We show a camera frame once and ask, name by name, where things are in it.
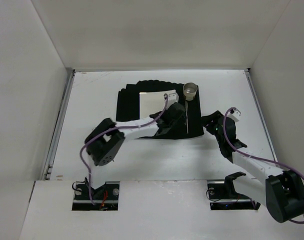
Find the silver table knife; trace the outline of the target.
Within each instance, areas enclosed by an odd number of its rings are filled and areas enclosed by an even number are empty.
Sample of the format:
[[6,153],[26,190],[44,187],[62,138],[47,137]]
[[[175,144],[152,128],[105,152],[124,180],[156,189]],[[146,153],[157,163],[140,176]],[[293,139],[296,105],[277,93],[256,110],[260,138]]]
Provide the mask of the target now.
[[185,113],[186,113],[186,133],[189,134],[189,115],[188,115],[188,101],[185,101]]

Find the square white plate black rim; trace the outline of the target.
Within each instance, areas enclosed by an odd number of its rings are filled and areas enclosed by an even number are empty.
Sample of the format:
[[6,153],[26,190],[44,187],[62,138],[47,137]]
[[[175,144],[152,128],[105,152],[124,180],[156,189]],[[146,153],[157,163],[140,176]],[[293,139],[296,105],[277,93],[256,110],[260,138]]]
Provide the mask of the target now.
[[[139,119],[144,119],[152,114],[161,112],[165,107],[165,98],[171,93],[177,93],[176,90],[158,91],[158,92],[140,92],[139,93]],[[172,104],[166,104],[167,110]]]

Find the metal cup with paper sleeve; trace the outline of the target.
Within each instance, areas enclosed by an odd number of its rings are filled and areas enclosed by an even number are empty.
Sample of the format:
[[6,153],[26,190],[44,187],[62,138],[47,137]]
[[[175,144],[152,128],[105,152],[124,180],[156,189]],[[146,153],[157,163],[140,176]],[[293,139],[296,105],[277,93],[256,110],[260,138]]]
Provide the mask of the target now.
[[194,100],[198,91],[198,86],[193,82],[188,82],[183,85],[183,96],[186,101]]

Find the black cloth placemat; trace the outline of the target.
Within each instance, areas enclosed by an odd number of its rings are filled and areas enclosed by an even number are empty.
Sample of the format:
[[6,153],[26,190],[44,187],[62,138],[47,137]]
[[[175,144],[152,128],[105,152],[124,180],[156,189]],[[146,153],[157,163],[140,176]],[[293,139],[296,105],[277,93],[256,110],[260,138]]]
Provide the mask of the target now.
[[[142,80],[136,84],[127,84],[118,92],[116,106],[116,121],[128,122],[140,118],[140,97],[139,93],[153,93],[175,90],[179,96],[178,102],[185,105],[182,83],[172,83],[160,80]],[[151,136],[147,139],[181,140],[202,136],[204,129],[202,125],[200,96],[196,93],[194,100],[188,101],[187,120],[188,125],[171,129],[167,134],[161,136]]]

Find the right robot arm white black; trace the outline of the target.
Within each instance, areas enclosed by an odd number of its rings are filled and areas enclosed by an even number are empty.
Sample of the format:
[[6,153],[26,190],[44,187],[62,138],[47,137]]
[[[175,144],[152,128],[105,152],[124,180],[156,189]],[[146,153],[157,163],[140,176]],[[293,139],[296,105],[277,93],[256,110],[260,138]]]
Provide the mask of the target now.
[[265,206],[278,223],[298,223],[304,214],[304,176],[283,163],[254,156],[242,150],[247,145],[237,139],[236,122],[241,113],[231,107],[225,114],[216,111],[201,118],[206,131],[215,136],[220,153],[242,171],[227,175],[223,183],[209,183],[207,197],[224,210],[232,209],[240,199],[254,210]]

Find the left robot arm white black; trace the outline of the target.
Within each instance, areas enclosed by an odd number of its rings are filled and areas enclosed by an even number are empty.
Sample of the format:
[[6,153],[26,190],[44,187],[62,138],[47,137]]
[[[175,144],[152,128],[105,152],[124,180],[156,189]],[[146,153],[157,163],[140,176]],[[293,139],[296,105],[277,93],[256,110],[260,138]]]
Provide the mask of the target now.
[[186,128],[186,109],[174,102],[167,104],[160,112],[138,120],[125,122],[105,118],[84,140],[79,157],[86,166],[86,185],[93,189],[92,168],[83,157],[86,152],[95,166],[105,166],[112,162],[125,141],[136,139],[165,139],[175,130]]

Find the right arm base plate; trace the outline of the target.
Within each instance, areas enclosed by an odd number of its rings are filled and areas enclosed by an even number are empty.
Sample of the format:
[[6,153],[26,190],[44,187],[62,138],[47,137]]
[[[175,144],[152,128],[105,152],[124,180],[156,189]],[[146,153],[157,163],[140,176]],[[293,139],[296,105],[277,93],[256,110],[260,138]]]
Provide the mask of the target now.
[[224,181],[208,181],[206,197],[212,211],[257,211],[261,204],[239,193],[230,193]]

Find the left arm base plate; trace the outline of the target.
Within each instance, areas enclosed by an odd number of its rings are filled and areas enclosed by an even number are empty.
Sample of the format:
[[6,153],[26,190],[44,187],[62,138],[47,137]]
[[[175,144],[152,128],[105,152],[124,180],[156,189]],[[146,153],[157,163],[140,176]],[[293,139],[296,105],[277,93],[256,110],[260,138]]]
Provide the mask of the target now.
[[119,207],[120,182],[108,181],[102,186],[92,189],[92,201],[89,197],[88,184],[76,181],[72,184],[74,190],[73,211],[117,211]]

